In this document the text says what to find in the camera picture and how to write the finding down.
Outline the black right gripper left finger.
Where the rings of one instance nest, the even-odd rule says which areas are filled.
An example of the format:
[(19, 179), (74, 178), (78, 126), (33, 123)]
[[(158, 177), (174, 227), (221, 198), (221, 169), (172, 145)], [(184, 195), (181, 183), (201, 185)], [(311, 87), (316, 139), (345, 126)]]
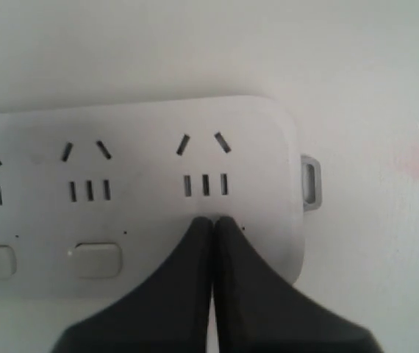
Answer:
[(163, 264), (109, 307), (67, 328), (53, 352), (205, 352), (212, 222), (194, 218)]

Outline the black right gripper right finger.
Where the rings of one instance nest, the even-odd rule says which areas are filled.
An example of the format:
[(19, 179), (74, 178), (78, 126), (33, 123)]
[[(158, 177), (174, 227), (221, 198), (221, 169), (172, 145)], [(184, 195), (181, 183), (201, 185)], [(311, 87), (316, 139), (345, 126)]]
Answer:
[(372, 333), (282, 279), (236, 221), (214, 230), (213, 296), (220, 352), (381, 352)]

